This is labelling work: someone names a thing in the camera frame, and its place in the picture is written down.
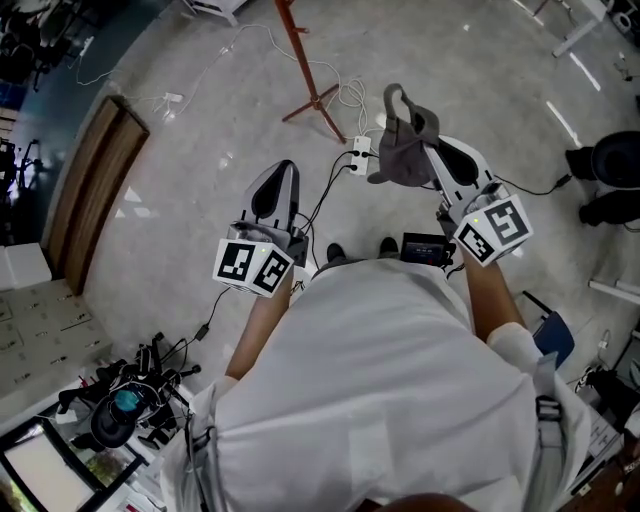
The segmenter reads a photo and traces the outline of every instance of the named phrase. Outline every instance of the red tripod stand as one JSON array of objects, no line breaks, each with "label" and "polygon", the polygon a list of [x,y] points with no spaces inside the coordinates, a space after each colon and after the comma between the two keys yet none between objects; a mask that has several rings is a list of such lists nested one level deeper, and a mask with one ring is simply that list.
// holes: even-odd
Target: red tripod stand
[{"label": "red tripod stand", "polygon": [[329,113],[324,108],[322,104],[322,100],[329,96],[331,93],[335,92],[338,89],[339,85],[335,84],[333,87],[327,89],[322,94],[318,94],[318,90],[316,89],[316,84],[313,81],[313,75],[311,74],[311,68],[309,67],[309,61],[307,60],[307,56],[304,53],[304,47],[302,46],[302,41],[300,40],[299,34],[308,34],[309,29],[296,27],[295,21],[293,20],[293,16],[291,15],[290,6],[294,0],[274,0],[276,3],[276,7],[278,8],[278,12],[280,13],[280,17],[282,18],[282,23],[284,24],[284,28],[287,31],[287,35],[291,40],[291,46],[293,46],[293,51],[296,54],[296,58],[298,59],[298,64],[300,64],[300,69],[302,70],[302,74],[304,75],[305,82],[307,82],[307,87],[309,88],[309,94],[311,95],[311,101],[302,105],[300,108],[291,112],[291,114],[282,118],[283,122],[287,122],[292,117],[297,116],[300,112],[304,112],[308,108],[313,108],[318,110],[322,116],[326,119],[327,123],[336,134],[340,142],[345,144],[347,140],[344,138],[338,127],[333,122],[333,119],[329,116]]}]

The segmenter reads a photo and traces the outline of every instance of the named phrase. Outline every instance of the white cube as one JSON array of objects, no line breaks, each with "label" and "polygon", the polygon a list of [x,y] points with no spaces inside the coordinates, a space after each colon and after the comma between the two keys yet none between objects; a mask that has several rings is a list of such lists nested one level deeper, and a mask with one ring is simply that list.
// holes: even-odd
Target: white cube
[{"label": "white cube", "polygon": [[513,195],[466,215],[453,237],[486,267],[532,235],[520,198]]},{"label": "white cube", "polygon": [[40,244],[12,245],[5,249],[5,254],[15,289],[51,281],[51,270]]},{"label": "white cube", "polygon": [[213,279],[262,297],[272,297],[293,265],[275,244],[229,240],[218,244]]}]

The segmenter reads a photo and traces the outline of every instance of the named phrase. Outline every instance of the black device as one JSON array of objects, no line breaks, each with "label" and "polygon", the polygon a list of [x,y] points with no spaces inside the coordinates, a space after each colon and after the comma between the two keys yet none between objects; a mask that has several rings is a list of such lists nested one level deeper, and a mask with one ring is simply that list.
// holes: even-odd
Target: black device
[{"label": "black device", "polygon": [[176,398],[182,405],[188,403],[176,388],[182,379],[201,371],[199,365],[191,370],[163,370],[158,342],[164,338],[158,333],[151,345],[140,345],[136,358],[129,363],[119,360],[96,371],[98,382],[59,394],[58,412],[66,412],[74,399],[88,403],[91,413],[91,432],[83,433],[72,441],[77,447],[91,447],[94,451],[122,446],[133,435],[136,426],[158,430],[147,439],[166,444],[162,428],[175,426],[174,413],[169,400]]},{"label": "black device", "polygon": [[405,233],[400,259],[407,263],[445,267],[453,264],[451,257],[455,252],[456,244],[448,242],[445,236]]}]

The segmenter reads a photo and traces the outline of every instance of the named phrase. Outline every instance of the wooden panel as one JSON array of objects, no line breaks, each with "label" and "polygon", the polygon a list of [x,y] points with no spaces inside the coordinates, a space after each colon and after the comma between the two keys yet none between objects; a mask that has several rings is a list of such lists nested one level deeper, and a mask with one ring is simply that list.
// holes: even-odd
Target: wooden panel
[{"label": "wooden panel", "polygon": [[71,233],[64,265],[67,283],[76,295],[84,289],[91,259],[111,205],[148,136],[140,123],[125,113],[95,166],[86,194],[79,199],[77,222]]},{"label": "wooden panel", "polygon": [[0,108],[0,118],[15,121],[18,119],[18,111],[10,108]]},{"label": "wooden panel", "polygon": [[105,99],[78,146],[58,201],[47,247],[55,273],[64,269],[69,239],[79,220],[79,200],[86,193],[87,184],[104,151],[109,132],[115,129],[118,117],[123,115],[124,111],[111,98]]}]

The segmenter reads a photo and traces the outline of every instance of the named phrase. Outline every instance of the white cable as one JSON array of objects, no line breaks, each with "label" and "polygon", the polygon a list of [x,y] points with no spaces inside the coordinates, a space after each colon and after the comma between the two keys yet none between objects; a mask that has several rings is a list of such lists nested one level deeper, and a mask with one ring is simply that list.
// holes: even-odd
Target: white cable
[{"label": "white cable", "polygon": [[73,62],[71,63],[70,66],[67,66],[67,69],[73,69],[73,66],[75,66],[76,62],[78,62],[78,59],[81,59],[82,57],[80,57],[79,55],[76,56],[75,59],[73,59]]},{"label": "white cable", "polygon": [[[207,75],[207,72],[211,69],[211,67],[218,61],[218,59],[222,55],[224,55],[225,53],[227,53],[227,52],[229,52],[230,50],[233,49],[233,44],[236,42],[236,40],[238,39],[240,34],[247,28],[262,28],[262,29],[266,30],[267,33],[269,34],[269,39],[271,40],[271,44],[273,45],[273,47],[276,50],[278,50],[282,55],[287,57],[288,59],[290,59],[290,60],[292,60],[294,62],[298,62],[298,59],[295,56],[287,53],[280,46],[278,46],[276,44],[275,39],[273,38],[273,33],[271,32],[271,29],[269,27],[267,27],[266,25],[260,25],[260,24],[257,24],[257,23],[252,23],[252,24],[249,24],[249,25],[243,25],[235,33],[235,35],[233,36],[233,38],[231,39],[229,44],[227,46],[222,47],[220,49],[220,51],[216,54],[216,56],[213,58],[213,60],[207,65],[207,67],[205,67],[202,70],[202,73],[200,73],[200,76],[198,76],[198,79],[195,82],[195,85],[194,85],[194,88],[193,88],[193,92],[191,93],[191,96],[185,102],[183,107],[178,112],[175,113],[174,117],[175,116],[179,116],[180,114],[182,114],[187,109],[187,107],[191,104],[191,102],[193,101],[193,98],[197,94],[198,89],[200,88],[200,84],[201,84],[202,80],[204,79],[204,77]],[[89,82],[81,82],[79,75],[80,75],[80,67],[82,65],[82,58],[83,57],[80,57],[78,59],[78,67],[76,68],[76,82],[78,83],[78,85],[91,85],[91,84],[97,82],[98,80],[100,80],[101,78],[103,78],[105,76],[108,76],[111,73],[114,73],[115,71],[118,71],[116,68],[114,68],[111,71],[108,71],[107,73],[103,73],[102,75],[96,77],[95,79],[93,79],[93,80],[91,80]],[[338,101],[340,102],[340,104],[344,105],[345,107],[359,109],[359,113],[358,113],[358,135],[366,136],[366,134],[370,133],[370,132],[384,131],[383,128],[367,128],[367,125],[369,124],[369,114],[367,113],[367,107],[365,105],[365,99],[366,99],[366,96],[367,96],[367,90],[366,90],[366,88],[364,86],[364,83],[362,83],[362,80],[360,80],[359,78],[352,78],[345,84],[345,83],[343,83],[342,76],[340,75],[338,70],[334,66],[329,64],[328,62],[319,61],[319,60],[309,60],[308,62],[309,62],[309,64],[316,64],[316,65],[328,67],[329,69],[331,69],[331,71],[333,71],[335,73],[336,78],[338,79],[338,89],[333,94],[333,96],[331,96],[329,101],[327,102],[327,105],[325,107],[325,109],[327,111],[331,107],[331,104],[333,103],[333,101],[337,98]],[[353,103],[350,103],[350,102],[346,101],[343,98],[343,92],[345,90],[347,91],[348,95],[351,96],[351,98],[354,100]],[[156,107],[155,102],[158,99],[161,99],[161,98],[164,98],[164,97],[137,98],[137,99],[139,99],[140,101],[153,100],[153,104],[152,104],[152,111],[153,112],[157,112],[165,104],[170,109],[170,102],[166,98],[164,98],[164,101],[161,102],[160,105]],[[167,117],[167,115],[169,115],[170,113],[171,113],[170,111],[167,111],[167,113],[165,113],[164,117]],[[333,129],[331,128],[331,125],[329,125],[329,123],[327,122],[326,119],[324,120],[324,122],[327,125],[327,127],[331,131],[333,131]],[[345,139],[353,140],[353,139],[355,139],[355,137],[356,136],[345,136]],[[371,152],[373,154],[375,154],[375,155],[378,154],[378,152],[374,148],[371,148]]]},{"label": "white cable", "polygon": [[[236,34],[233,36],[233,38],[231,39],[229,44],[227,46],[222,47],[220,49],[220,51],[217,53],[217,55],[213,58],[211,63],[206,68],[204,68],[204,70],[202,71],[202,73],[200,74],[198,79],[196,80],[193,93],[189,97],[189,100],[184,104],[184,106],[180,109],[180,111],[175,114],[176,116],[179,116],[180,114],[182,114],[185,111],[185,109],[189,106],[189,104],[191,103],[191,101],[195,97],[196,93],[198,92],[198,89],[200,87],[200,83],[202,82],[202,79],[206,76],[206,74],[209,71],[209,69],[211,69],[211,67],[218,61],[218,59],[222,55],[224,55],[225,53],[227,53],[228,51],[233,49],[233,44],[235,43],[235,41],[238,39],[240,34],[245,29],[254,28],[254,27],[255,28],[262,28],[262,29],[266,30],[267,33],[269,34],[269,39],[271,40],[271,44],[273,45],[273,47],[276,50],[278,50],[282,55],[287,57],[288,59],[290,59],[290,60],[292,60],[294,62],[298,62],[298,59],[295,56],[287,53],[282,48],[280,48],[280,46],[278,46],[276,44],[276,42],[275,42],[275,40],[273,38],[273,33],[271,32],[271,29],[269,27],[267,27],[266,25],[260,25],[260,24],[257,24],[257,23],[253,23],[253,24],[249,24],[249,25],[243,25],[236,32]],[[321,65],[321,66],[328,67],[329,69],[331,69],[331,71],[333,71],[335,73],[336,78],[338,79],[338,90],[333,94],[333,96],[331,96],[331,98],[327,102],[327,105],[325,107],[327,111],[331,107],[331,104],[333,103],[333,101],[336,98],[338,98],[338,101],[342,105],[344,105],[345,107],[360,109],[360,112],[358,114],[358,134],[359,135],[366,136],[366,134],[369,133],[369,132],[384,131],[383,128],[369,128],[369,129],[367,129],[367,125],[369,124],[369,115],[367,113],[367,108],[366,108],[366,105],[365,105],[365,99],[366,99],[366,96],[367,96],[367,91],[365,89],[364,84],[362,83],[362,81],[359,78],[352,78],[346,84],[343,84],[342,76],[340,75],[338,70],[335,67],[333,67],[331,64],[329,64],[328,62],[318,61],[318,60],[309,60],[308,62],[309,62],[309,64],[316,64],[316,65]],[[344,90],[346,90],[347,93],[349,94],[349,96],[351,96],[351,98],[353,100],[355,100],[354,103],[349,103],[349,102],[345,101],[345,99],[342,97]],[[325,119],[324,122],[327,125],[327,127],[331,131],[333,131],[333,129],[331,128],[331,126],[329,125],[329,123],[327,122],[326,119]],[[353,140],[353,139],[355,139],[355,136],[346,136],[345,138],[348,139],[348,140]],[[373,148],[371,149],[371,152],[373,154],[375,154],[375,155],[378,154],[378,152]]]},{"label": "white cable", "polygon": [[116,68],[113,68],[111,71],[107,71],[106,73],[102,73],[100,76],[98,76],[97,78],[94,78],[93,80],[91,80],[89,82],[81,82],[80,81],[80,67],[82,66],[82,59],[83,58],[84,58],[84,55],[78,59],[78,67],[76,68],[76,83],[78,85],[95,84],[101,78],[104,78],[105,76],[109,76],[111,73],[115,73],[116,71],[118,71]]}]

